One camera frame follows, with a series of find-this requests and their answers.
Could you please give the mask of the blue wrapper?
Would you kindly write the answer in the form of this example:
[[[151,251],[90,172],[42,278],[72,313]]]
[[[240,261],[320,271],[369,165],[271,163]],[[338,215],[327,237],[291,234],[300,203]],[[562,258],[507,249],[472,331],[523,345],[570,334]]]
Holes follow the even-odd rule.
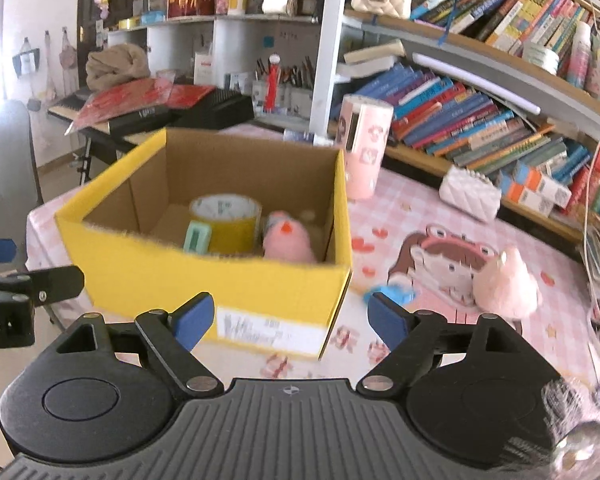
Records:
[[[381,294],[389,298],[395,304],[405,307],[416,297],[416,292],[412,288],[403,288],[398,285],[381,285],[369,289],[364,295],[363,300],[366,304],[370,303],[370,298],[375,294]]]

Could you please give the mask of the mint green small device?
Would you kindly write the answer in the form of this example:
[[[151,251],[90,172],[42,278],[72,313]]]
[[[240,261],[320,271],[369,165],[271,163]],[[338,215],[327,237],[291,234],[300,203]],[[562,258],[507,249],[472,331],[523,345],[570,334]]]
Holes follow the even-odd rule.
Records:
[[[212,227],[207,223],[192,220],[187,226],[183,244],[184,252],[204,255],[211,242]]]

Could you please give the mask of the pink cone plush toy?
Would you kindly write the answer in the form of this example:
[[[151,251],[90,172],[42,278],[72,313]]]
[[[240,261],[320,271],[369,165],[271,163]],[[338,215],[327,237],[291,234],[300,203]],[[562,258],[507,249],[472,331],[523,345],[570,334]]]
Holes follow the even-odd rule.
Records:
[[[488,261],[472,281],[477,307],[508,320],[523,320],[542,304],[539,284],[516,246]]]

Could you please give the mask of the yellow tape roll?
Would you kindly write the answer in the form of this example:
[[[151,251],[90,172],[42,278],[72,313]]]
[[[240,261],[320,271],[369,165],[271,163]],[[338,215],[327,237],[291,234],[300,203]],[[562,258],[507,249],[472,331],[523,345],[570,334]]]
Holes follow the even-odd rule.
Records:
[[[262,211],[256,200],[237,194],[206,195],[195,198],[188,211],[189,222],[212,227],[205,255],[248,255],[256,250]]]

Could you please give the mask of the yellow cardboard box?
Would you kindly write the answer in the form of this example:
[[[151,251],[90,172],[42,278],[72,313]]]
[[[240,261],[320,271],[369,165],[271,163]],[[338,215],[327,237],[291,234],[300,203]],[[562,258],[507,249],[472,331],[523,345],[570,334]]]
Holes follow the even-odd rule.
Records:
[[[254,200],[261,233],[273,212],[300,221],[314,261],[266,258],[260,247],[188,252],[196,200],[219,210]],[[55,216],[95,307],[132,318],[208,292],[210,337],[265,352],[320,358],[352,271],[344,160],[336,148],[165,128],[80,188]]]

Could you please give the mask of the small pink round plush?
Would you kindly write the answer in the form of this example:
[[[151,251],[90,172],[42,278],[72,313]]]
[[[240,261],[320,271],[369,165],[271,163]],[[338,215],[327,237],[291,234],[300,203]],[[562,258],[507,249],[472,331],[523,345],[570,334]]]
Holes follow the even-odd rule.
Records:
[[[309,232],[286,211],[268,215],[262,240],[263,257],[290,263],[316,263]]]

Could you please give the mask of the grey chair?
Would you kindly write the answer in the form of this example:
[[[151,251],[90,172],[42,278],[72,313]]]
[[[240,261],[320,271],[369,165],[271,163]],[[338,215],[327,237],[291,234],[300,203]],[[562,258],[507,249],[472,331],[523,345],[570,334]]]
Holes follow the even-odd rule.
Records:
[[[0,238],[15,242],[19,260],[26,258],[28,215],[42,203],[29,111],[6,101],[0,108]]]

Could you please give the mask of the pink cartoon tablecloth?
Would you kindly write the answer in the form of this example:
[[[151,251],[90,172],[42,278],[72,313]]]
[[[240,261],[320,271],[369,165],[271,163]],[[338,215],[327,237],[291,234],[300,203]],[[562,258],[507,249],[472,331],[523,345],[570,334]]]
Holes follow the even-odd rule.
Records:
[[[357,382],[388,352],[367,322],[363,296],[376,286],[414,290],[408,310],[428,309],[451,322],[475,322],[478,313],[468,304],[469,283],[440,268],[443,263],[452,266],[455,259],[430,249],[430,238],[442,234],[488,245],[496,252],[516,246],[543,297],[538,310],[522,321],[522,336],[562,376],[588,388],[600,384],[600,357],[586,319],[588,285],[581,263],[504,221],[472,220],[442,203],[432,188],[388,169],[381,170],[375,196],[350,203],[349,214],[352,283],[324,356],[305,359],[282,349],[251,350],[204,337],[194,355],[223,384],[235,377],[347,377]]]

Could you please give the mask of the white quilted pouch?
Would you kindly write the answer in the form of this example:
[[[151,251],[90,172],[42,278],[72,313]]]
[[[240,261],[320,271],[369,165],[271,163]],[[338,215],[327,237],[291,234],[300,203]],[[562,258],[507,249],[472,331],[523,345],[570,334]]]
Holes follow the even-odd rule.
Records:
[[[502,191],[483,174],[451,166],[442,179],[439,196],[442,202],[489,223],[500,210]]]

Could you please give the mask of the white orange box lower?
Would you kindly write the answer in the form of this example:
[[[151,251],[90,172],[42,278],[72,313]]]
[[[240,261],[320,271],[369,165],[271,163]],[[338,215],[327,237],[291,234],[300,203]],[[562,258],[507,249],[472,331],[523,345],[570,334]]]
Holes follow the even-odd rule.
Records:
[[[548,218],[554,208],[554,204],[550,200],[517,183],[507,174],[499,174],[496,178],[496,185],[506,200],[530,209],[541,217]]]

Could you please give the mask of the white orange box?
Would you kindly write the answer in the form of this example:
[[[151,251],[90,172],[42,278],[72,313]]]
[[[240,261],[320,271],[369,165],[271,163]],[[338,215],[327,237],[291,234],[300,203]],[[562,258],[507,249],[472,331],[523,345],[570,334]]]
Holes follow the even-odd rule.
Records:
[[[507,174],[499,174],[496,178],[496,185],[506,200],[530,209],[541,217],[548,218],[554,208],[554,204],[550,200],[517,183]]]
[[[555,206],[565,208],[572,193],[565,185],[543,174],[540,170],[517,162],[513,172],[514,180],[530,191],[552,202]]]

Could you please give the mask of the row of lower shelf books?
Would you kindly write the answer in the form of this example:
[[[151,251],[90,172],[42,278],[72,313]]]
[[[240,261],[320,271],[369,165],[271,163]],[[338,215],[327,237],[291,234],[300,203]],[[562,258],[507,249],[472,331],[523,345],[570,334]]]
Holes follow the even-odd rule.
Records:
[[[517,165],[570,185],[593,153],[549,124],[535,124],[490,93],[408,66],[394,56],[340,64],[356,96],[393,107],[389,144],[404,145],[495,179]]]

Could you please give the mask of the pink cylindrical humidifier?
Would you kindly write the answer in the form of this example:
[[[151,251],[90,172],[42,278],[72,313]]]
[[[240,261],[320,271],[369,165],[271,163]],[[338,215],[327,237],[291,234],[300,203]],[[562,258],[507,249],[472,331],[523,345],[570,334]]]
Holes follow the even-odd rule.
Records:
[[[393,120],[393,107],[378,99],[347,94],[338,119],[336,144],[343,150],[350,200],[375,193]]]

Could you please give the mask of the black electronic keyboard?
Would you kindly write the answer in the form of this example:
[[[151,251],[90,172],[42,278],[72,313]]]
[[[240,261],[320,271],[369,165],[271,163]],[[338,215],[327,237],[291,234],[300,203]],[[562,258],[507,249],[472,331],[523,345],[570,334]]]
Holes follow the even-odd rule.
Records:
[[[126,153],[164,127],[223,130],[253,118],[250,96],[239,91],[176,84],[166,104],[108,119],[83,128],[80,133]]]

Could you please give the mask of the white wooden bookshelf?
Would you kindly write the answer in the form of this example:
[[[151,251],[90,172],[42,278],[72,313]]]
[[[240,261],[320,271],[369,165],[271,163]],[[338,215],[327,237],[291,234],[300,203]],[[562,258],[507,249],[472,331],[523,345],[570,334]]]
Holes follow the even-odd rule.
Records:
[[[600,101],[521,58],[428,25],[370,18],[347,10],[346,0],[326,0],[326,10],[322,22],[264,14],[186,16],[110,32],[108,41],[144,44],[153,73],[192,72],[196,58],[208,54],[211,62],[204,76],[217,87],[224,86],[229,74],[253,72],[258,60],[272,53],[291,65],[311,58],[317,88],[309,117],[273,119],[272,125],[324,136],[332,130],[329,113],[336,96],[352,87],[336,73],[347,41],[372,44],[399,39],[408,62],[473,84],[524,116],[554,119],[568,130],[600,141]]]

